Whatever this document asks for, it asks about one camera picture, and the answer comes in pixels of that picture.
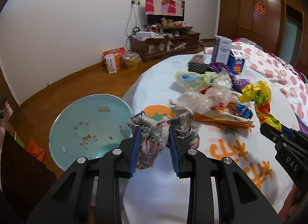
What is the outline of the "person's right hand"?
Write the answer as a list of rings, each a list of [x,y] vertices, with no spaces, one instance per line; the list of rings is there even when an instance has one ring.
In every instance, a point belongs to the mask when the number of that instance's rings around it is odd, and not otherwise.
[[[295,203],[295,197],[298,189],[295,184],[293,184],[291,191],[289,192],[287,198],[285,199],[284,205],[279,212],[279,217],[281,223],[286,222],[291,216],[294,215],[295,211],[299,207],[299,203]]]

